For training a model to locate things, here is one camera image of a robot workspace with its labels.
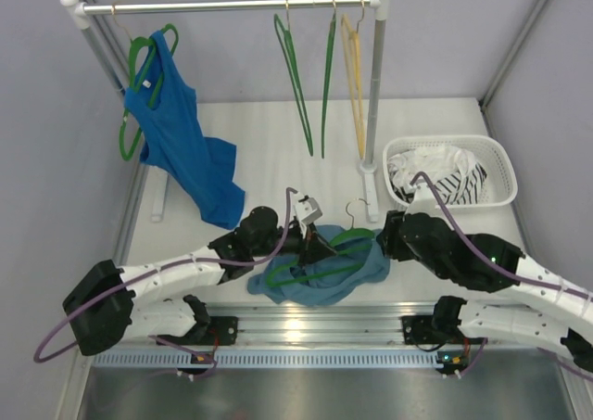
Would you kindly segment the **light blue tank top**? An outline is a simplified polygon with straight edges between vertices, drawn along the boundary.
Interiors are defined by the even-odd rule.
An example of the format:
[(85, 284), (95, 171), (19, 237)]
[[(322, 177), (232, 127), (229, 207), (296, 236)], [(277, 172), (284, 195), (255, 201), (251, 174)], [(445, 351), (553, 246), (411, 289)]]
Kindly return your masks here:
[(291, 301), (307, 307), (330, 306), (357, 287), (383, 282), (390, 272), (376, 237), (377, 230), (345, 229), (326, 224), (319, 233), (336, 248), (335, 257), (300, 266), (295, 255), (277, 256), (265, 270), (248, 278), (246, 290), (276, 304)]

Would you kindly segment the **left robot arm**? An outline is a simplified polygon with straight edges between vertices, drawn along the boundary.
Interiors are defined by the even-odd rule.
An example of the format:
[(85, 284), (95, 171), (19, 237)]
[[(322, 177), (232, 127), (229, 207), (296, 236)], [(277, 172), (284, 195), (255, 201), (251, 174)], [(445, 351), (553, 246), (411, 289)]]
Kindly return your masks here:
[(320, 215), (300, 202), (295, 216), (280, 226), (277, 213), (260, 206), (232, 232), (177, 258), (140, 266), (100, 261), (62, 303), (81, 354), (94, 356), (146, 337), (177, 345), (201, 342), (211, 318), (196, 295), (199, 288), (238, 279), (265, 258), (291, 256), (309, 265), (336, 256), (314, 224)]

